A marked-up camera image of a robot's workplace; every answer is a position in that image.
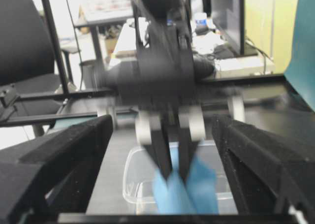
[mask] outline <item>blue cloth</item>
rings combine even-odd
[[[197,157],[192,161],[186,185],[178,173],[178,149],[171,149],[173,172],[164,180],[156,172],[153,194],[158,210],[164,215],[218,214],[216,173]]]
[[[315,111],[314,0],[299,0],[296,10],[292,60],[284,73],[294,89]]]

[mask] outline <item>black cable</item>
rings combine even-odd
[[[266,54],[264,51],[262,51],[261,49],[257,48],[257,47],[254,45],[254,42],[251,41],[251,39],[249,39],[248,37],[247,37],[247,39],[252,43],[252,44],[250,44],[250,43],[247,42],[247,44],[248,44],[250,47],[256,49],[258,52],[260,52],[260,53],[262,54],[262,56],[264,57],[264,75],[265,75],[265,74],[266,74],[266,70],[267,70],[267,58],[270,59],[270,57],[269,57],[268,54]]]
[[[81,56],[81,51],[80,51],[80,46],[79,46],[79,40],[78,40],[77,32],[75,31],[74,21],[73,21],[73,17],[72,17],[71,10],[70,10],[69,0],[66,0],[66,2],[67,2],[67,7],[68,7],[69,15],[70,15],[70,18],[71,18],[71,23],[72,23],[72,28],[73,28],[73,32],[74,32],[75,41],[76,41],[77,48],[78,48],[78,51],[79,51],[80,68],[81,68],[80,90],[82,90],[82,84],[83,84],[82,56]]]

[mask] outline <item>cable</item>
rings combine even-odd
[[[25,133],[25,135],[26,135],[26,138],[28,139],[28,141],[30,140],[30,138],[29,138],[29,135],[27,134],[27,132],[26,132],[26,130],[25,130],[25,127],[22,127],[23,128],[23,130],[24,130],[24,133]]]
[[[82,56],[81,56],[81,51],[80,51],[80,46],[79,46],[79,40],[78,40],[77,32],[75,31],[74,21],[73,21],[73,17],[72,17],[71,10],[70,10],[69,0],[66,0],[66,2],[67,2],[67,7],[68,7],[68,11],[69,11],[69,15],[70,15],[70,19],[71,19],[72,27],[73,27],[73,32],[74,32],[75,42],[76,42],[76,44],[77,44],[77,48],[78,48],[78,51],[79,51],[80,68],[81,68],[81,82],[80,82],[80,90],[82,90],[82,84],[83,84],[83,66],[82,66]]]
[[[252,47],[252,48],[256,49],[257,51],[259,51],[259,52],[263,55],[263,57],[264,57],[264,75],[265,75],[265,74],[266,74],[266,70],[267,70],[267,58],[268,58],[269,60],[271,60],[270,57],[269,57],[268,54],[266,54],[264,51],[262,51],[261,49],[257,48],[257,47],[254,45],[254,42],[251,41],[250,38],[247,37],[247,39],[251,42],[251,43],[249,43],[249,42],[247,41],[247,44],[248,44],[250,47]]]

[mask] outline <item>blue towel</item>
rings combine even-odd
[[[218,214],[216,173],[195,157],[186,185],[178,173],[178,149],[171,149],[173,172],[164,180],[156,172],[153,194],[158,210],[164,215]]]

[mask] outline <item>black office chair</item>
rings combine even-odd
[[[74,52],[64,51],[66,58]],[[0,0],[0,86],[15,83],[19,94],[54,92],[61,84],[54,62],[48,30],[33,1]],[[17,113],[55,114],[60,105],[54,100],[17,103]]]

